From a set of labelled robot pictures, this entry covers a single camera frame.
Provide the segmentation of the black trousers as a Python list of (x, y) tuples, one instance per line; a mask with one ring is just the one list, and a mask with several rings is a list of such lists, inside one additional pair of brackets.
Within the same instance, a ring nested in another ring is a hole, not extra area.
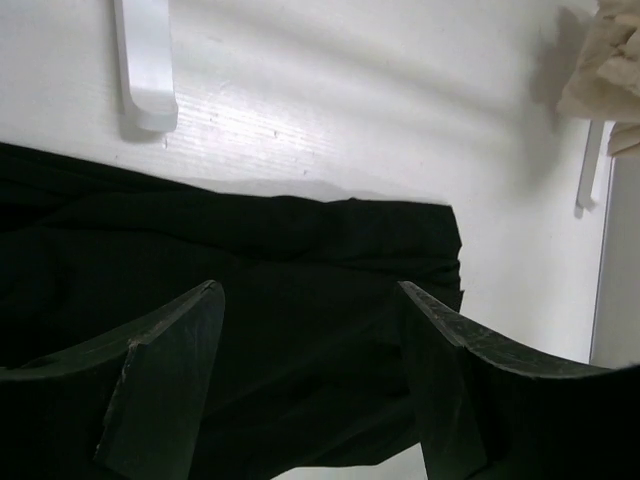
[(380, 464), (419, 434), (397, 284), (458, 309), (448, 206), (215, 193), (1, 148), (1, 364), (106, 333), (207, 281), (225, 312), (194, 479)]

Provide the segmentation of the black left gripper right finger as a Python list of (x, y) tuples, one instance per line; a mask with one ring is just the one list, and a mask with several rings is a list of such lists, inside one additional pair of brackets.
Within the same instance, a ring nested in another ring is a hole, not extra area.
[(431, 479), (635, 479), (639, 369), (550, 355), (398, 288), (398, 330)]

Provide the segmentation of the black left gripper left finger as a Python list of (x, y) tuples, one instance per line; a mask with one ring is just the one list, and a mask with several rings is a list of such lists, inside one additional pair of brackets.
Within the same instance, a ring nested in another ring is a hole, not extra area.
[(5, 479), (185, 479), (224, 319), (209, 281), (1, 372)]

